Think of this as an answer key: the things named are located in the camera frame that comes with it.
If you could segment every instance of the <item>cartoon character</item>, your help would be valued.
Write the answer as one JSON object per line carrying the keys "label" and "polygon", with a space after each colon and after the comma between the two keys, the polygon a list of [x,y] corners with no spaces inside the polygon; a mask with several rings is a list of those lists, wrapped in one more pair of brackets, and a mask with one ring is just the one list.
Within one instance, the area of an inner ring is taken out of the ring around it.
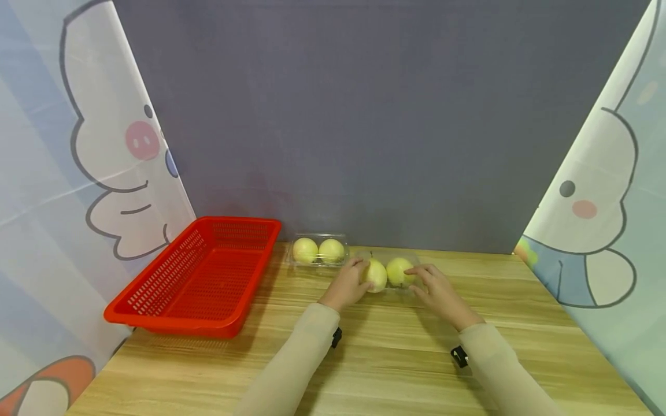
{"label": "cartoon character", "polygon": [[652,2],[525,229],[515,253],[559,303],[605,308],[633,291],[633,264],[611,245],[622,235],[637,141],[618,113],[656,24]]}
{"label": "cartoon character", "polygon": [[106,190],[87,212],[89,227],[116,240],[121,260],[161,249],[193,213],[111,1],[65,19],[61,71],[79,117],[72,155]]}
{"label": "cartoon character", "polygon": [[94,377],[95,365],[87,357],[60,359],[0,398],[0,416],[61,416]]}

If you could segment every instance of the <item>red plastic basket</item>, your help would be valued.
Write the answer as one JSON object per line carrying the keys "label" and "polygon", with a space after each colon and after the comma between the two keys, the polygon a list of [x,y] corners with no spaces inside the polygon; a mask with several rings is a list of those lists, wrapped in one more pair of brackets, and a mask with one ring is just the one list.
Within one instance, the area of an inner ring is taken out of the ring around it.
{"label": "red plastic basket", "polygon": [[240,331],[280,232],[277,220],[195,220],[104,311],[113,323],[232,338]]}

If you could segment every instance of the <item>black eye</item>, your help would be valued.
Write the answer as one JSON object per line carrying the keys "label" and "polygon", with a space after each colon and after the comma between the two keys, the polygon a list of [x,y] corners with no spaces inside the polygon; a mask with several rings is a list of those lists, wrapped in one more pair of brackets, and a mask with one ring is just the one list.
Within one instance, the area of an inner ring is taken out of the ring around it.
{"label": "black eye", "polygon": [[569,198],[574,192],[576,192],[576,184],[570,180],[565,180],[562,182],[562,185],[559,186],[559,194],[564,198]]}

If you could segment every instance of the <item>wooden table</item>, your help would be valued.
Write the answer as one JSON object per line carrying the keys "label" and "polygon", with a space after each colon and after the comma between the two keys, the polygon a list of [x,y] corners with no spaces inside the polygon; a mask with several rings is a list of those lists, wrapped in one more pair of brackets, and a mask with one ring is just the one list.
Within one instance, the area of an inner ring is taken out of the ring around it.
{"label": "wooden table", "polygon": [[[516,350],[525,368],[570,415],[649,412],[516,256],[414,251]],[[230,414],[280,349],[330,273],[283,265],[277,246],[241,333],[232,340],[154,335],[138,329],[67,413]],[[297,415],[485,415],[495,406],[449,356],[458,343],[411,294],[368,294],[345,311],[344,335],[315,373]]]}

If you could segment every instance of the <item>right hand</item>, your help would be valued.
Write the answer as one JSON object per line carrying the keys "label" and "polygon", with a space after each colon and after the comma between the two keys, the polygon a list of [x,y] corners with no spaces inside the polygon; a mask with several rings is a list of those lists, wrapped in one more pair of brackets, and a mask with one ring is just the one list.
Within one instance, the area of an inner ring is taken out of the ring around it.
{"label": "right hand", "polygon": [[348,306],[358,302],[363,295],[372,289],[372,282],[362,282],[361,275],[369,262],[360,257],[350,259],[331,282],[319,303],[342,312]]}
{"label": "right hand", "polygon": [[428,292],[418,286],[410,286],[412,290],[437,316],[451,324],[458,332],[463,329],[484,323],[485,320],[476,313],[463,298],[456,293],[449,279],[432,264],[420,264],[405,274],[418,275],[428,288]]}

